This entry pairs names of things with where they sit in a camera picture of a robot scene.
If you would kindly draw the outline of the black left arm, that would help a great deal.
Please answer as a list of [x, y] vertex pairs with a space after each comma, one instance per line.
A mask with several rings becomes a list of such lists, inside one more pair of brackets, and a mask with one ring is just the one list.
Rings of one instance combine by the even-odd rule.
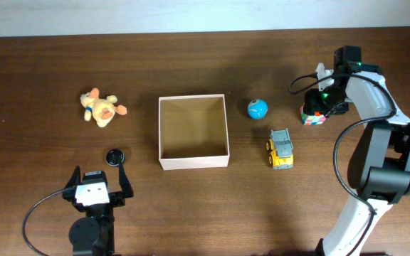
[[114, 209], [123, 207], [134, 191], [125, 173], [123, 163], [113, 163], [118, 168], [120, 191], [109, 192], [104, 171], [80, 175], [76, 166], [65, 185], [62, 198], [85, 217], [78, 219], [69, 230], [69, 240], [74, 255], [113, 255], [115, 253]]

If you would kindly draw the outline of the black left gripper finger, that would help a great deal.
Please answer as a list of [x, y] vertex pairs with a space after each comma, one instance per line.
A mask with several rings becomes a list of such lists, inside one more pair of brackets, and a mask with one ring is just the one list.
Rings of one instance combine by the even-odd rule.
[[80, 184], [80, 167], [76, 166], [65, 188], [72, 188]]
[[124, 194], [125, 198], [132, 198], [134, 196], [134, 191], [125, 173], [122, 162], [119, 163], [118, 169], [119, 169], [119, 185], [122, 189], [122, 193]]

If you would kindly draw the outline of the blue toy ball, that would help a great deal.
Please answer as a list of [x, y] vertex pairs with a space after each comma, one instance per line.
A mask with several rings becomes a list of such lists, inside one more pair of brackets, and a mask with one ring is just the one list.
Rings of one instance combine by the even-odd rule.
[[247, 112], [252, 119], [263, 119], [268, 112], [268, 105], [262, 99], [254, 99], [249, 102]]

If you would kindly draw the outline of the yellow grey toy truck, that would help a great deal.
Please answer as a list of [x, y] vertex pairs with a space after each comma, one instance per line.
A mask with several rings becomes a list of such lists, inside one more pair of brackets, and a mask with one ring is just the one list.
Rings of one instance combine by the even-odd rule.
[[293, 167], [293, 145], [288, 129], [272, 130], [266, 143], [269, 151], [269, 164], [274, 169], [289, 169]]

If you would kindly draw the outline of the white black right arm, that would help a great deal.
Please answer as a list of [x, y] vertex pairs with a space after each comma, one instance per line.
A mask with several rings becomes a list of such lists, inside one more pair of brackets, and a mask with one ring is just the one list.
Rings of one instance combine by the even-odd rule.
[[334, 53], [334, 67], [319, 64], [300, 108], [303, 124], [322, 124], [353, 104], [360, 116], [335, 142], [333, 169], [339, 174], [338, 149], [351, 129], [364, 131], [350, 157], [347, 179], [338, 176], [349, 198], [334, 228], [317, 244], [315, 255], [359, 255], [380, 218], [410, 195], [410, 119], [390, 95], [382, 70], [362, 62], [358, 46]]

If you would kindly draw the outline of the colourful puzzle cube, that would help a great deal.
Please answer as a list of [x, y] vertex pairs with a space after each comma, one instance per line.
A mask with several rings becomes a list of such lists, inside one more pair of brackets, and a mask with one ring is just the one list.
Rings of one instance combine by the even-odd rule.
[[305, 105], [300, 108], [300, 115], [303, 125], [319, 125], [323, 124], [327, 119], [325, 115], [319, 112], [314, 112], [313, 114], [307, 114], [305, 111]]

